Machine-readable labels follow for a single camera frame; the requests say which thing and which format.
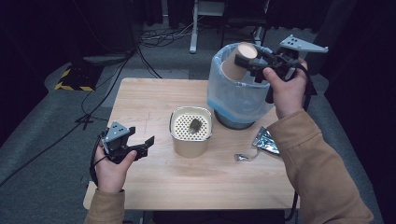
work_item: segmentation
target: white basket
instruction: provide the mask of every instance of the white basket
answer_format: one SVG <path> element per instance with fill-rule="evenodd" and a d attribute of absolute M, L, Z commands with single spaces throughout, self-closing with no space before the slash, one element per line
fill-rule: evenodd
<path fill-rule="evenodd" d="M 189 127 L 194 119 L 202 126 L 197 133 L 190 133 Z M 169 123 L 169 131 L 173 137 L 175 152 L 186 158 L 202 155 L 207 149 L 207 143 L 213 132 L 211 113 L 201 107 L 182 106 L 174 110 Z"/>

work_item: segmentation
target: person's right hand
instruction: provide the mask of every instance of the person's right hand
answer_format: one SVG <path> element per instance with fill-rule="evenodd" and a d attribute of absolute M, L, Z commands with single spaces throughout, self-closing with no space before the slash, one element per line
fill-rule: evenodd
<path fill-rule="evenodd" d="M 98 145 L 95 154 L 95 161 L 99 161 L 105 157 L 102 143 Z M 96 166 L 96 174 L 98 177 L 98 190 L 108 193 L 118 193 L 122 190 L 125 183 L 126 173 L 134 162 L 136 151 L 133 150 L 126 155 L 120 164 L 116 164 L 105 158 L 99 161 Z"/>
<path fill-rule="evenodd" d="M 299 61 L 307 69 L 306 61 L 303 59 L 299 59 Z M 272 68 L 267 67 L 262 73 L 274 89 L 274 103 L 279 119 L 303 108 L 306 76 L 301 69 L 297 69 L 295 78 L 288 82 L 280 79 Z"/>

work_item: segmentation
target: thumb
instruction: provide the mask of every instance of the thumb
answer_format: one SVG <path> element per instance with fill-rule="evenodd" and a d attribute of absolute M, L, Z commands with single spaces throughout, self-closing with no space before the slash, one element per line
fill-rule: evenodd
<path fill-rule="evenodd" d="M 280 77 L 276 74 L 274 69 L 270 67 L 264 68 L 264 70 L 262 70 L 262 74 L 273 87 L 278 85 L 279 82 L 283 82 L 282 79 L 280 79 Z"/>
<path fill-rule="evenodd" d="M 134 158 L 136 157 L 137 152 L 135 150 L 129 152 L 126 157 L 120 162 L 119 167 L 121 167 L 122 170 L 125 172 L 128 171 L 129 167 L 132 165 L 132 162 L 134 162 Z"/>
<path fill-rule="evenodd" d="M 95 161 L 99 161 L 105 156 L 105 150 L 101 147 L 101 145 L 98 145 L 96 148 L 96 153 L 95 153 Z"/>

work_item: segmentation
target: trigger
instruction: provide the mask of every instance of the trigger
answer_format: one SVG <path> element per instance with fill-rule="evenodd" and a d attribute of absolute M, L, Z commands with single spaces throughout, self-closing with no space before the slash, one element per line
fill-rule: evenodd
<path fill-rule="evenodd" d="M 263 80 L 264 80 L 263 76 L 254 77 L 254 82 L 256 82 L 256 83 L 262 83 Z"/>
<path fill-rule="evenodd" d="M 296 71 L 295 68 L 291 67 L 289 68 L 288 73 L 285 75 L 285 81 L 289 81 L 292 78 L 292 75 L 294 74 L 294 72 Z"/>

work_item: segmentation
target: person's left hand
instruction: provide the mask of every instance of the person's left hand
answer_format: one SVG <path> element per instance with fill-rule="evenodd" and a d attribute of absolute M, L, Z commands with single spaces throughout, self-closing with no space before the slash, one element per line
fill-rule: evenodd
<path fill-rule="evenodd" d="M 101 160 L 105 156 L 102 143 L 98 145 L 95 154 L 95 161 Z M 118 193 L 125 183 L 126 173 L 131 166 L 136 151 L 131 151 L 120 164 L 116 164 L 107 158 L 99 161 L 96 166 L 98 177 L 98 190 L 108 193 Z"/>

